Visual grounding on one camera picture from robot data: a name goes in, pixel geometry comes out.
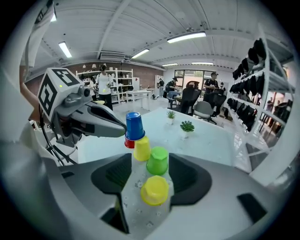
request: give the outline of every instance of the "blue cup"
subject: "blue cup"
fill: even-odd
[[[145,136],[142,118],[138,112],[130,112],[126,114],[127,132],[125,137],[131,141],[136,141]]]

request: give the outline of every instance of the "white table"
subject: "white table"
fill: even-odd
[[[133,111],[135,111],[135,100],[140,99],[141,100],[141,107],[143,108],[143,98],[147,99],[148,102],[148,110],[150,111],[150,97],[151,97],[151,91],[147,90],[138,90],[138,91],[127,91],[126,93],[126,100],[127,102],[129,100],[132,100],[133,103]]]
[[[203,120],[176,112],[173,125],[166,123],[168,109],[158,108],[142,115],[142,124],[151,147],[162,146],[169,152],[185,154],[208,161],[233,165],[234,134]],[[180,138],[180,124],[189,120],[195,131],[185,140]],[[91,162],[122,153],[133,153],[124,145],[125,137],[118,138],[88,136],[78,146],[79,163]]]

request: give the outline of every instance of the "wall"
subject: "wall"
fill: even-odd
[[[88,70],[92,69],[93,64],[96,64],[97,70],[99,70],[99,66],[102,63],[100,63],[100,62],[86,63],[85,64],[85,66],[86,66],[85,70],[88,71]],[[107,69],[109,69],[109,67],[113,67],[113,69],[117,68],[118,70],[121,70],[121,66],[120,66],[119,63],[107,63],[106,65],[107,65]],[[67,66],[66,68],[68,68],[72,73],[76,74],[76,71],[78,71],[78,72],[83,71],[83,63]],[[142,88],[147,88],[148,86],[150,88],[154,88],[155,75],[163,75],[163,71],[153,69],[153,68],[150,68],[150,67],[141,67],[141,66],[126,64],[126,63],[122,64],[122,70],[131,70],[131,69],[133,69],[133,77],[139,77],[140,78],[140,84],[142,85]],[[26,86],[28,87],[28,89],[32,93],[34,93],[35,95],[38,94],[38,88],[39,88],[40,83],[43,79],[43,76],[44,75],[40,75],[40,76],[26,82]]]

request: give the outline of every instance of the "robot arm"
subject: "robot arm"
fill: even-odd
[[[120,137],[126,125],[111,109],[93,102],[90,89],[66,68],[48,68],[38,91],[40,106],[57,141],[74,147],[82,133]]]

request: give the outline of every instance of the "glass wall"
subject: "glass wall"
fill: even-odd
[[[175,70],[174,76],[177,77],[176,86],[185,89],[189,81],[196,81],[199,82],[199,89],[203,90],[203,85],[206,79],[210,79],[211,73],[213,72],[202,70]]]

